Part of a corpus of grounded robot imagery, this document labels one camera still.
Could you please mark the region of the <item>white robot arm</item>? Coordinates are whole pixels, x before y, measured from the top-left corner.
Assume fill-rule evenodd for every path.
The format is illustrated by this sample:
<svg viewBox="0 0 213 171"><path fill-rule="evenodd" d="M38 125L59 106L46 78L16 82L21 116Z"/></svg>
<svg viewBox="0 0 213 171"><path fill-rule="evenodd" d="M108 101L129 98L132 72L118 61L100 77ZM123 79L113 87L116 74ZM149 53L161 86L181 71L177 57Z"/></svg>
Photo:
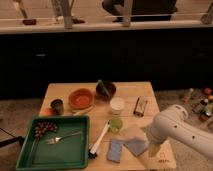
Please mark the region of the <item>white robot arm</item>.
<svg viewBox="0 0 213 171"><path fill-rule="evenodd" d="M171 105L156 114L146 127L149 144L160 147L168 137L213 160L213 134L186 123L188 112L180 105Z"/></svg>

